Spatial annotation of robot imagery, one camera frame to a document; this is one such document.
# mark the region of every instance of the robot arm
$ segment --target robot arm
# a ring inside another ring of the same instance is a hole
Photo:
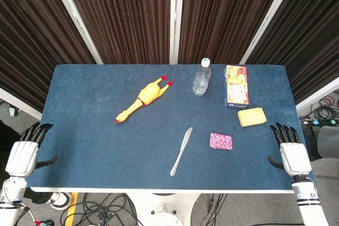
[[[53,157],[49,161],[37,164],[39,147],[45,134],[53,126],[43,124],[36,129],[39,124],[28,128],[12,147],[5,169],[10,178],[4,182],[0,193],[0,225],[13,226],[17,222],[19,210],[28,211],[21,204],[27,187],[25,178],[31,175],[37,166],[43,167],[56,160],[56,157]]]
[[[271,157],[269,162],[283,168],[293,177],[292,188],[297,197],[302,220],[306,226],[328,226],[320,203],[316,186],[307,175],[311,172],[311,164],[305,145],[301,143],[298,132],[293,128],[276,123],[278,129],[271,125],[280,149],[282,164],[276,163]]]

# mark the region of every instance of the dark brown curtain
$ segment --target dark brown curtain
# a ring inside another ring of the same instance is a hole
[[[42,111],[62,63],[95,63],[62,1],[0,0],[0,87]]]
[[[74,0],[105,64],[167,64],[171,0]]]
[[[273,0],[183,0],[179,63],[238,64]]]
[[[284,0],[246,63],[285,65],[296,103],[339,77],[339,0]]]

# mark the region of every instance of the pink eraser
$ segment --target pink eraser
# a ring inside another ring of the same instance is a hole
[[[210,148],[232,150],[232,137],[229,135],[211,133]]]

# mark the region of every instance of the butter knife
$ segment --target butter knife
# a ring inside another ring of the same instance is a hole
[[[189,141],[189,138],[190,138],[190,136],[191,136],[192,130],[193,130],[193,127],[190,127],[190,128],[186,131],[186,133],[185,133],[184,139],[182,140],[182,144],[181,144],[181,148],[180,148],[180,153],[179,153],[178,158],[176,159],[175,164],[174,164],[174,166],[173,166],[173,168],[172,168],[172,170],[171,170],[171,173],[170,173],[171,176],[174,176],[174,175],[175,175],[175,172],[176,172],[176,169],[177,169],[177,167],[178,167],[178,164],[179,164],[181,155],[182,155],[182,153],[183,153],[183,151],[184,151],[184,149],[185,149],[185,147],[186,147],[186,145],[187,145],[187,142]]]

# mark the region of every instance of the sponge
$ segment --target sponge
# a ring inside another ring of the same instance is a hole
[[[239,111],[238,118],[242,127],[266,122],[266,116],[261,107]]]

